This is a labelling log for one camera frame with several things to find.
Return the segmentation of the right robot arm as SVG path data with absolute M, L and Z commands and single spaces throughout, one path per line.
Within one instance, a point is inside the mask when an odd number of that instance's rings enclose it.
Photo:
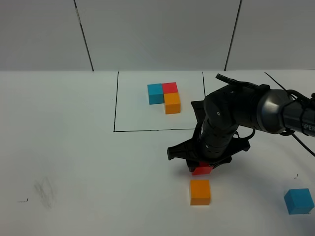
M 201 163 L 212 168 L 230 163 L 233 155 L 249 150 L 255 131 L 315 135 L 315 99 L 291 89 L 227 85 L 191 105 L 197 119 L 192 138 L 167 149 L 168 159 L 184 159 L 190 172 Z M 254 132 L 241 138 L 240 126 Z

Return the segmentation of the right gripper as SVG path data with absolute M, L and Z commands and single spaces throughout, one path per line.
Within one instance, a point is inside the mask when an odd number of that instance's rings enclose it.
M 198 123 L 191 139 L 167 148 L 169 160 L 180 158 L 186 160 L 190 172 L 200 166 L 200 162 L 208 163 L 212 169 L 229 164 L 232 156 L 248 151 L 250 136 L 241 138 L 233 127 L 227 133 L 210 133 L 214 131 L 208 125 Z

